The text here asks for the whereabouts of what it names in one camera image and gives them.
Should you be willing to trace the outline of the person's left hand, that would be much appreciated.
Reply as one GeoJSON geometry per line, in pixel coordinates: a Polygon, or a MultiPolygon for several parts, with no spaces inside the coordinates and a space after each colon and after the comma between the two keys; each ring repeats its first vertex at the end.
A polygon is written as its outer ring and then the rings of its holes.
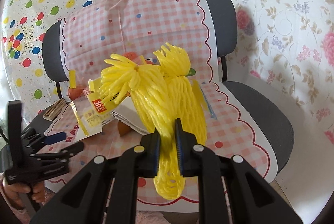
{"type": "Polygon", "coordinates": [[[6,179],[4,178],[2,181],[2,187],[3,187],[3,193],[7,198],[9,204],[18,210],[22,210],[24,208],[23,201],[19,196],[21,193],[32,192],[32,200],[34,200],[37,203],[42,203],[45,201],[44,182],[38,182],[34,184],[32,187],[22,183],[15,183],[9,185],[6,179]]]}

